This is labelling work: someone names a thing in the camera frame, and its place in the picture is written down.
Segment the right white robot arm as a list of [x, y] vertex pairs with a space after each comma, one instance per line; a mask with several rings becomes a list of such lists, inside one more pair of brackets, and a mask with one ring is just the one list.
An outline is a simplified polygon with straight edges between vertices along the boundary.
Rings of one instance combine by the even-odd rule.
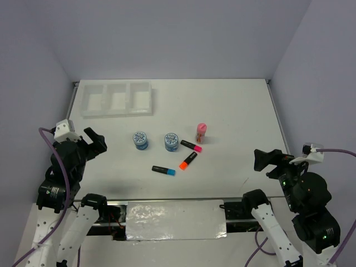
[[243, 214], [258, 221], [280, 266], [334, 266], [332, 257], [339, 247], [340, 226], [326, 208], [332, 196], [326, 181], [308, 171], [309, 165], [323, 162], [323, 152], [314, 145], [306, 145], [302, 157], [277, 149], [270, 152], [256, 149], [254, 157], [255, 171], [274, 166], [266, 176], [278, 180], [289, 210], [296, 214], [292, 223], [302, 244], [301, 253], [280, 226], [264, 192], [256, 189], [243, 195]]

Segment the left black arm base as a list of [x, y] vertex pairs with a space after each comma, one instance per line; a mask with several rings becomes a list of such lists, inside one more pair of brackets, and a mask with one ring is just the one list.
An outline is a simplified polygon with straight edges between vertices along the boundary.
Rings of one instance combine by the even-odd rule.
[[88, 194], [81, 200], [71, 230], [83, 236], [110, 236], [126, 240], [126, 205], [109, 205], [106, 197]]

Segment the orange black highlighter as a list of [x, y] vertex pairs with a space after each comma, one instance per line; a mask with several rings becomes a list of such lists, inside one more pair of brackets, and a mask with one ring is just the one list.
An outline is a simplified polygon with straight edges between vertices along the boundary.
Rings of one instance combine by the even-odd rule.
[[192, 152], [179, 166], [181, 170], [185, 170], [191, 162], [197, 157], [196, 152]]

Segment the blue black highlighter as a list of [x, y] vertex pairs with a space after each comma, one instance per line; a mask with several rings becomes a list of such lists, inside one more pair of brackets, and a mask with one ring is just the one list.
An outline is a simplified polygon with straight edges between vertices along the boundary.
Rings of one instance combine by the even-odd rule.
[[165, 174], [165, 175], [170, 175], [170, 176], [175, 176], [175, 174], [176, 174], [175, 170], [168, 169], [168, 168], [161, 167], [161, 166], [153, 166], [151, 168], [151, 170], [154, 171], [154, 172], [158, 172], [158, 173]]

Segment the pink black highlighter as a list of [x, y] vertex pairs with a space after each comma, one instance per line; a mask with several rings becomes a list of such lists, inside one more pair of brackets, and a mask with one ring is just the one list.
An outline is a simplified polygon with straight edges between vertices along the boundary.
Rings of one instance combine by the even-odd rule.
[[202, 147], [200, 147], [198, 145], [195, 145], [193, 143], [190, 143], [190, 142], [188, 142], [186, 140], [181, 140], [180, 144], [185, 146], [185, 147], [187, 147], [187, 148], [189, 148], [189, 149], [192, 149], [192, 150], [194, 150], [196, 152], [201, 152], [202, 151]]

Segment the blue paint jar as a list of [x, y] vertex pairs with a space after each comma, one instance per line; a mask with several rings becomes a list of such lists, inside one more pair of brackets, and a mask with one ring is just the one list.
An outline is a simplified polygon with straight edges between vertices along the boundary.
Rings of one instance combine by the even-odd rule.
[[133, 142], [138, 150], [145, 150], [149, 145], [147, 135], [143, 131], [134, 133]]
[[179, 138], [175, 133], [167, 133], [164, 137], [165, 149], [174, 152], [179, 146]]

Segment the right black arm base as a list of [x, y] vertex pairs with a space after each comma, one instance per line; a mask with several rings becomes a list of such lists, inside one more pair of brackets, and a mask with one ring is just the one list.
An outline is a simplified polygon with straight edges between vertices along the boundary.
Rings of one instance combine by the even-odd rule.
[[219, 205], [225, 213], [227, 233], [254, 233], [259, 228], [257, 220], [248, 213], [241, 201], [228, 201]]

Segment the pink glue bottle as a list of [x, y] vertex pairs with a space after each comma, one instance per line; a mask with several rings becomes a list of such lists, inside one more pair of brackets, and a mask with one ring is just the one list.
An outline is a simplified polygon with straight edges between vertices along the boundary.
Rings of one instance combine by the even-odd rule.
[[204, 142], [206, 130], [207, 130], [207, 125], [205, 123], [198, 124], [196, 129], [196, 136], [195, 136], [195, 141], [198, 144], [202, 144]]

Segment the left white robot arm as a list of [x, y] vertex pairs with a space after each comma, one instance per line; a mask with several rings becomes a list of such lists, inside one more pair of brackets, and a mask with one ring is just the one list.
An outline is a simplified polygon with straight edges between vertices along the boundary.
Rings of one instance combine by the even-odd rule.
[[89, 193], [81, 200], [70, 228], [63, 230], [87, 162], [107, 150], [102, 135], [90, 127], [84, 132], [90, 144], [82, 136], [45, 141], [52, 150], [51, 165], [38, 188], [36, 231], [26, 266], [71, 266], [93, 223], [109, 215], [106, 197]]

